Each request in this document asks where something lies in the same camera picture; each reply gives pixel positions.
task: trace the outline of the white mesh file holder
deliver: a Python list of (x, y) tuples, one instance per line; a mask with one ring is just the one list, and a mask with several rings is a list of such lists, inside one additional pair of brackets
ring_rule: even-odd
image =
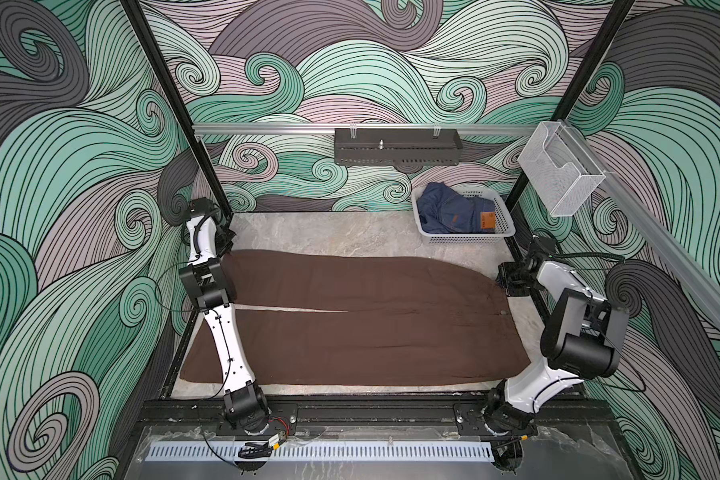
[(531, 135), (518, 161), (551, 216), (572, 216), (605, 179), (602, 170), (576, 158), (560, 138), (567, 128), (543, 121)]

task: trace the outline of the silver metal bar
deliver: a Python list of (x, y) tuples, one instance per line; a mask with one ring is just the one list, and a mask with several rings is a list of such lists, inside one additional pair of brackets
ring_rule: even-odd
[(248, 122), (194, 124), (198, 135), (333, 135), (336, 128), (455, 128), (460, 135), (484, 135), (499, 137), (529, 137), (536, 125), (496, 124), (289, 124), (284, 122)]
[(720, 330), (720, 286), (705, 272), (685, 248), (672, 234), (659, 223), (643, 202), (634, 192), (624, 185), (624, 182), (611, 172), (605, 171), (607, 167), (592, 151), (586, 139), (575, 128), (562, 128), (560, 136), (573, 151), (574, 155), (595, 163), (605, 173), (605, 180), (600, 184), (627, 219), (643, 235), (643, 238), (653, 246), (666, 264), (672, 269), (683, 286), (686, 288), (696, 305)]

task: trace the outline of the robotic arm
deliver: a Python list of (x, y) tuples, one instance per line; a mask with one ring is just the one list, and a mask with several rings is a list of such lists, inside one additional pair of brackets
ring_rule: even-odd
[(525, 430), (557, 393), (619, 366), (628, 310), (592, 290), (567, 264), (549, 260), (554, 240), (535, 237), (523, 263), (502, 264), (499, 283), (508, 292), (546, 288), (557, 300), (541, 334), (542, 358), (492, 390), (484, 410), (497, 435)]
[(231, 241), (234, 233), (221, 225), (216, 212), (207, 198), (190, 202), (184, 217), (190, 231), (190, 260), (179, 270), (179, 278), (211, 328), (224, 379), (220, 392), (224, 392), (225, 416), (233, 425), (258, 432), (269, 420), (269, 409), (240, 343), (235, 287), (216, 255), (216, 239)]

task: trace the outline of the brown trousers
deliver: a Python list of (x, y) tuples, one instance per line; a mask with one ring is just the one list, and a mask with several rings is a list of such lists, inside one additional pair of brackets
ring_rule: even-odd
[[(432, 386), (517, 375), (528, 363), (504, 292), (470, 269), (418, 257), (237, 250), (222, 258), (259, 384)], [(207, 323), (181, 378), (221, 383)]]

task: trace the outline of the laundry basket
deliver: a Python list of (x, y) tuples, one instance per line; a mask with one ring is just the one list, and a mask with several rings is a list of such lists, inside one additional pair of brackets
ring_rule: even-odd
[(424, 188), (426, 188), (426, 186), (413, 189), (411, 192), (411, 202), (413, 203), (413, 218), (416, 221), (416, 227), (418, 228), (418, 232), (424, 237), (426, 244), (492, 244), (503, 240), (507, 236), (514, 235), (514, 222), (501, 196), (496, 190), (480, 184), (462, 184), (455, 185), (451, 188), (465, 197), (483, 197), (494, 202), (496, 206), (496, 227), (494, 228), (494, 234), (428, 234), (422, 228), (422, 221), (418, 217), (417, 200), (422, 196)]

